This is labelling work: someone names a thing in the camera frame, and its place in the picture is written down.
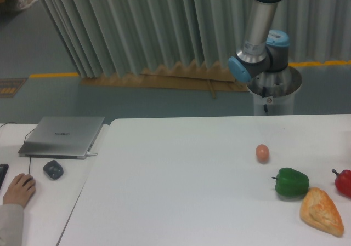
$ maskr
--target laptop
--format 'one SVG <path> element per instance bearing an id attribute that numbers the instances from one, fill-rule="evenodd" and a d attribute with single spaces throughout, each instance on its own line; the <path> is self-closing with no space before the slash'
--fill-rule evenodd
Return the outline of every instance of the laptop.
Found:
<path id="1" fill-rule="evenodd" d="M 85 159 L 105 117 L 43 117 L 28 136 L 20 156 Z"/>

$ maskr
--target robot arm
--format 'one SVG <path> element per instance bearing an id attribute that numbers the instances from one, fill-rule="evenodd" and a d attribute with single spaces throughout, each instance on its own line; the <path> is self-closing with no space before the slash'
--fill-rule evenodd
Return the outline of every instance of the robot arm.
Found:
<path id="1" fill-rule="evenodd" d="M 279 1 L 253 0 L 242 46 L 236 57 L 228 61 L 229 70 L 240 82 L 249 82 L 264 71 L 281 71 L 287 66 L 287 34 L 269 31 Z"/>

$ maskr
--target pepper stem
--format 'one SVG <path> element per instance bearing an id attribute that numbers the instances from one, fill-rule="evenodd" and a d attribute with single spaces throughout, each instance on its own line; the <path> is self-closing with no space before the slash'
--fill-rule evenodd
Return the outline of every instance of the pepper stem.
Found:
<path id="1" fill-rule="evenodd" d="M 333 173 L 335 173 L 335 175 L 336 175 L 336 176 L 339 176 L 339 173 L 338 173 L 338 172 L 336 172 L 336 170 L 335 170 L 335 169 L 333 169 L 333 170 L 332 170 L 332 172 L 333 172 Z"/>

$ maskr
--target floor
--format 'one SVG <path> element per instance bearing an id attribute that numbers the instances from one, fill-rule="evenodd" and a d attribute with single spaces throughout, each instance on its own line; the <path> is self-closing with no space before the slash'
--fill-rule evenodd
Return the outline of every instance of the floor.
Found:
<path id="1" fill-rule="evenodd" d="M 295 114 L 351 113 L 351 65 L 297 68 L 303 77 Z M 0 78 L 75 72 L 40 2 L 0 15 Z M 249 93 L 89 87 L 79 77 L 29 78 L 13 98 L 0 98 L 0 123 L 38 123 L 43 116 L 117 118 L 251 116 Z"/>

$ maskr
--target egg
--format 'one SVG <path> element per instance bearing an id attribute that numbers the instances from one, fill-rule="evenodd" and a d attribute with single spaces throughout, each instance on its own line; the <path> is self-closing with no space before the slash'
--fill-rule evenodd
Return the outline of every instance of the egg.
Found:
<path id="1" fill-rule="evenodd" d="M 269 158 L 269 149 L 266 145 L 260 144 L 256 147 L 257 160 L 264 164 L 267 163 Z"/>

